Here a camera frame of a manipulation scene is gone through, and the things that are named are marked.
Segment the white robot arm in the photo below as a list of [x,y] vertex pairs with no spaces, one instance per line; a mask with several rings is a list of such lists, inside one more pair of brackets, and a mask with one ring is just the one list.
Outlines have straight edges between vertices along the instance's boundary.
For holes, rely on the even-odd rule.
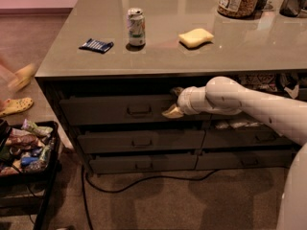
[[307,143],[307,103],[245,88],[227,77],[215,77],[204,87],[187,87],[177,102],[162,113],[181,118],[202,112],[236,115],[245,112],[303,146]]

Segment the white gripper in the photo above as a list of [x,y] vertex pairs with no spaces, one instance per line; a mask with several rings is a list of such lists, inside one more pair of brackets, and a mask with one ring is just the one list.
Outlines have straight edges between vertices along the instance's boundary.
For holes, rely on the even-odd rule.
[[181,118],[186,115],[196,115],[205,111],[206,98],[205,87],[174,87],[170,93],[176,97],[177,105],[172,104],[162,115],[169,119]]

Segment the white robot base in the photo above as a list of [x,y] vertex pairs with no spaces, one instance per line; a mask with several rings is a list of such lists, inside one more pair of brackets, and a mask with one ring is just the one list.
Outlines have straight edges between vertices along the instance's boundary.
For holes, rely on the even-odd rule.
[[307,144],[289,169],[276,230],[307,230]]

